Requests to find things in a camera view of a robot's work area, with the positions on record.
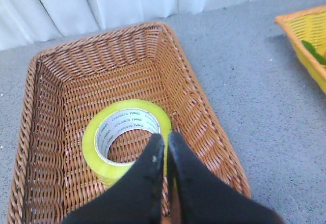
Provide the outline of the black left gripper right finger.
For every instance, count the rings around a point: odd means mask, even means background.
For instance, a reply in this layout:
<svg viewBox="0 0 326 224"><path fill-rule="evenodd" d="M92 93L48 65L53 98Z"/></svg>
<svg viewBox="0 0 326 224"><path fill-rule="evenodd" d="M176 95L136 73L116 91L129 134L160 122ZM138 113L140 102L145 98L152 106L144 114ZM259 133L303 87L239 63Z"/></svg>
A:
<svg viewBox="0 0 326 224"><path fill-rule="evenodd" d="M168 187L172 223L284 222L216 177L179 132L169 135Z"/></svg>

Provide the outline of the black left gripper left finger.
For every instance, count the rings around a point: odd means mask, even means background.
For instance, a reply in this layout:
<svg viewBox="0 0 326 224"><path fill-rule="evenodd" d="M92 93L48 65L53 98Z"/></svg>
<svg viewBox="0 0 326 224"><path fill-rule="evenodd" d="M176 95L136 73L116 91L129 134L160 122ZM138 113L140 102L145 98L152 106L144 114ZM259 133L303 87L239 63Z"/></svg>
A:
<svg viewBox="0 0 326 224"><path fill-rule="evenodd" d="M70 212L63 223L160 223L164 139L151 135L138 160L103 194Z"/></svg>

